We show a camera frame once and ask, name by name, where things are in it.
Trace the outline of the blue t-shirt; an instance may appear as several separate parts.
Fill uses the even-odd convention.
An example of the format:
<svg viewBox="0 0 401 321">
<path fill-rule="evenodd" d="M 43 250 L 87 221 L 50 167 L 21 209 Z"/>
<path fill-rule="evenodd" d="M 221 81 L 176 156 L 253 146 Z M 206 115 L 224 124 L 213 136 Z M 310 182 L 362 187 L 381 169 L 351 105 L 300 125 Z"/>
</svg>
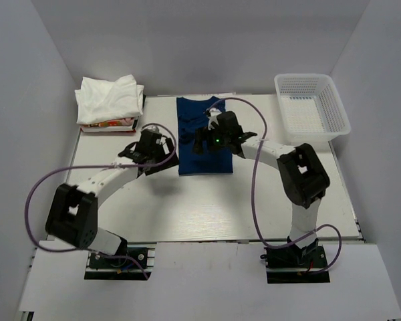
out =
<svg viewBox="0 0 401 321">
<path fill-rule="evenodd" d="M 204 153 L 192 151 L 194 135 L 197 128 L 207 126 L 209 120 L 205 110 L 219 98 L 212 96 L 207 100 L 176 99 L 178 120 L 179 175 L 206 175 L 233 173 L 233 156 L 227 149 L 209 152 L 207 144 L 203 144 Z"/>
</svg>

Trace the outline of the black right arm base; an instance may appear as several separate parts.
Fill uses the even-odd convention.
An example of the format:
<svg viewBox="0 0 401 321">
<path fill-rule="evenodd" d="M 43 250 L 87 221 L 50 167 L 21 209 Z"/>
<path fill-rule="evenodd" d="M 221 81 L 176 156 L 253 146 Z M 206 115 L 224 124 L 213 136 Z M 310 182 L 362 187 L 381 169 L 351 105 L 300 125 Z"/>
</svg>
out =
<svg viewBox="0 0 401 321">
<path fill-rule="evenodd" d="M 327 267 L 323 246 L 317 246 L 301 257 L 296 246 L 283 249 L 265 248 L 260 256 L 265 263 L 268 284 L 325 284 L 330 283 L 328 271 L 317 271 Z"/>
</svg>

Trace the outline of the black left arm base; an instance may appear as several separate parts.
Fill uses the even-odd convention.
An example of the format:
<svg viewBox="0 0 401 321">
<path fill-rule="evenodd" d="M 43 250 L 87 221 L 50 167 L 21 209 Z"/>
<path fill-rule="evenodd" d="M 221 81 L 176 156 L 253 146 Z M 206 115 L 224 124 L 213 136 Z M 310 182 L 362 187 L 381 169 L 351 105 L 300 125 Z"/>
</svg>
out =
<svg viewBox="0 0 401 321">
<path fill-rule="evenodd" d="M 155 244 L 130 244 L 126 255 L 138 262 L 143 271 L 130 259 L 107 259 L 100 254 L 89 254 L 84 279 L 102 281 L 147 281 L 155 258 Z"/>
</svg>

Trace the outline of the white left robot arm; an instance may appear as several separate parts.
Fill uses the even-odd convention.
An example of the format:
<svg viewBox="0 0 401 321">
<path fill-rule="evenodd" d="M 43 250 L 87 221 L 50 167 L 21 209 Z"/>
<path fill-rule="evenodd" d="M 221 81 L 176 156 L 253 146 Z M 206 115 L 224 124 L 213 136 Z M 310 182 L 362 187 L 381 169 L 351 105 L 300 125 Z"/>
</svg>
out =
<svg viewBox="0 0 401 321">
<path fill-rule="evenodd" d="M 176 139 L 144 129 L 114 162 L 77 185 L 60 185 L 45 224 L 48 234 L 80 250 L 103 255 L 114 267 L 128 259 L 128 241 L 98 225 L 101 205 L 124 185 L 178 165 Z"/>
</svg>

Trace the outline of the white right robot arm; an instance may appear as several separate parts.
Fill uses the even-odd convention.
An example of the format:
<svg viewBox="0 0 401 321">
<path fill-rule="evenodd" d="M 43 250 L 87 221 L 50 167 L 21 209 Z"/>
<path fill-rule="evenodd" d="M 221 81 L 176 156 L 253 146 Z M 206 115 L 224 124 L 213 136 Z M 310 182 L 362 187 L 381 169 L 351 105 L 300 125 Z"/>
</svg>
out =
<svg viewBox="0 0 401 321">
<path fill-rule="evenodd" d="M 257 138 L 245 132 L 234 112 L 206 111 L 208 124 L 195 130 L 193 152 L 204 149 L 229 150 L 233 155 L 255 161 L 253 170 L 263 163 L 279 171 L 286 196 L 292 203 L 291 229 L 287 242 L 288 257 L 293 265 L 305 266 L 317 247 L 317 214 L 330 179 L 310 144 L 287 146 Z"/>
</svg>

